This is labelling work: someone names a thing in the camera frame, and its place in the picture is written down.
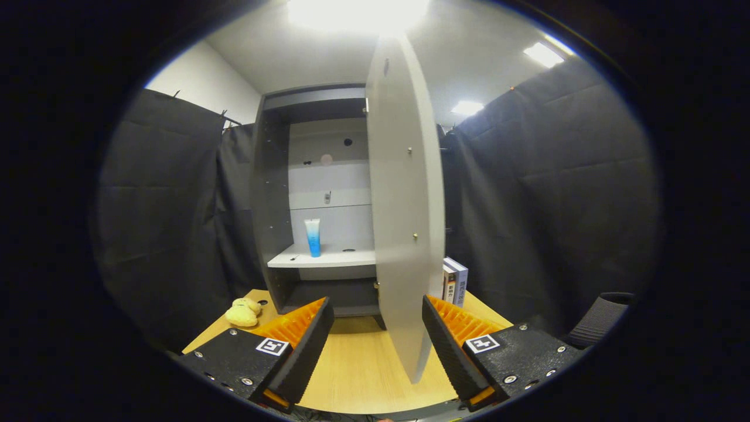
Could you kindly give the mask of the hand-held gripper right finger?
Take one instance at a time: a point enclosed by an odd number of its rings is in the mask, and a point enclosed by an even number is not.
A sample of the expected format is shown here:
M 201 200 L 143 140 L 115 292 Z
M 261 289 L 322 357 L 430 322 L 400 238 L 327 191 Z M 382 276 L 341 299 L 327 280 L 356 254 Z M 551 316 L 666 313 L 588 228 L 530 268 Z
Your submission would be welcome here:
M 471 412 L 535 390 L 584 350 L 530 324 L 501 326 L 424 295 L 421 318 L 458 400 Z

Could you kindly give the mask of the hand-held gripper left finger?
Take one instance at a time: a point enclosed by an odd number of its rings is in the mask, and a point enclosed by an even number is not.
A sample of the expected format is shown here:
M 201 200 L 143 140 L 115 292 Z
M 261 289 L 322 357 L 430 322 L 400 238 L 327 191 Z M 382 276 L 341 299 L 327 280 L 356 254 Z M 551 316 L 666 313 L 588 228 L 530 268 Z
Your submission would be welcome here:
M 334 320 L 330 298 L 322 297 L 252 331 L 225 329 L 176 362 L 241 400 L 291 414 L 307 390 Z

